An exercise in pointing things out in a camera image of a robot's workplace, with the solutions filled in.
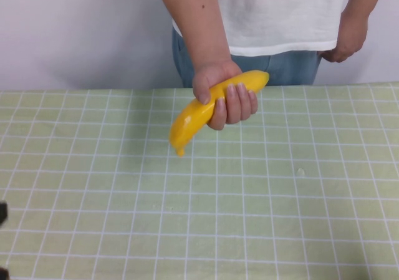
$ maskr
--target plastic banana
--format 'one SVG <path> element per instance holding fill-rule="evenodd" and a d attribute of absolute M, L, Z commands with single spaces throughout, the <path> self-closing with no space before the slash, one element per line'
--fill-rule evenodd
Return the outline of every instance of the plastic banana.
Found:
<path fill-rule="evenodd" d="M 258 93 L 269 81 L 267 72 L 252 70 L 215 85 L 210 89 L 211 101 L 203 105 L 197 99 L 191 101 L 177 116 L 170 129 L 169 141 L 179 157 L 184 156 L 184 147 L 195 134 L 212 118 L 214 106 L 219 98 L 226 98 L 226 90 L 230 84 L 243 83 L 247 90 Z"/>

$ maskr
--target shirt hem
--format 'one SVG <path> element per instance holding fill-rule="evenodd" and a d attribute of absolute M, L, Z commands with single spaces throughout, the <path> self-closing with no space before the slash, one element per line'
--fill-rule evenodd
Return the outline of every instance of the shirt hem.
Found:
<path fill-rule="evenodd" d="M 179 27 L 173 21 L 175 31 L 182 36 Z M 296 42 L 287 44 L 278 44 L 274 46 L 263 47 L 234 47 L 229 46 L 232 56 L 238 57 L 259 57 L 274 56 L 290 51 L 330 51 L 337 46 L 337 40 L 322 42 Z"/>

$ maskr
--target fingernail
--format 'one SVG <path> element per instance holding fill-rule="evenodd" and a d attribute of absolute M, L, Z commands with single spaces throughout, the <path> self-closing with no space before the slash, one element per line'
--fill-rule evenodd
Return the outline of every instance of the fingernail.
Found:
<path fill-rule="evenodd" d="M 249 94 L 249 98 L 250 98 L 250 99 L 252 99 L 252 100 L 256 99 L 256 94 L 255 94 L 254 91 L 249 90 L 249 91 L 248 91 L 248 94 Z"/>
<path fill-rule="evenodd" d="M 217 104 L 216 104 L 216 106 L 217 106 L 217 109 L 218 109 L 219 111 L 223 111 L 223 108 L 224 108 L 224 99 L 223 99 L 223 98 L 219 98 L 219 99 L 218 99 L 218 102 L 217 102 Z"/>
<path fill-rule="evenodd" d="M 204 104 L 204 105 L 208 104 L 208 102 L 209 102 L 209 97 L 208 97 L 208 95 L 206 95 L 206 94 L 201 94 L 199 97 L 200 97 L 200 98 L 199 98 L 199 102 L 201 102 L 201 103 Z"/>
<path fill-rule="evenodd" d="M 240 82 L 240 83 L 237 85 L 237 87 L 238 87 L 238 92 L 239 92 L 241 95 L 244 95 L 244 94 L 246 93 L 247 88 L 245 87 L 245 85 L 244 85 L 242 82 Z"/>
<path fill-rule="evenodd" d="M 233 84 L 229 85 L 227 88 L 227 93 L 229 96 L 234 97 L 236 95 L 236 88 Z"/>

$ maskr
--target dark object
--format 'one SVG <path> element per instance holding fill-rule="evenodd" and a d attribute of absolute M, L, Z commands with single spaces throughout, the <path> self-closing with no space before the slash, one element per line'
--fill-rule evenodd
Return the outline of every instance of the dark object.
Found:
<path fill-rule="evenodd" d="M 10 275 L 6 269 L 0 268 L 0 280 L 10 280 Z"/>
<path fill-rule="evenodd" d="M 0 226 L 7 221 L 8 218 L 8 210 L 7 210 L 7 203 L 0 202 Z"/>

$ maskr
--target hand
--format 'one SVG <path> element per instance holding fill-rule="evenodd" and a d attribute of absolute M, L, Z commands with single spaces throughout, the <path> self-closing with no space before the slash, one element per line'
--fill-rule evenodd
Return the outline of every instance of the hand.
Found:
<path fill-rule="evenodd" d="M 209 88 L 241 73 L 241 69 L 232 60 L 205 64 L 197 69 L 194 76 L 194 95 L 202 104 L 207 104 L 211 98 Z M 222 130 L 225 124 L 247 120 L 251 114 L 257 112 L 257 108 L 257 98 L 253 91 L 247 91 L 244 84 L 236 87 L 231 85 L 227 89 L 226 100 L 216 101 L 208 126 L 214 130 Z"/>
<path fill-rule="evenodd" d="M 319 55 L 329 62 L 345 61 L 363 47 L 367 29 L 367 18 L 356 17 L 344 11 L 341 15 L 337 46 L 331 51 L 320 52 Z"/>

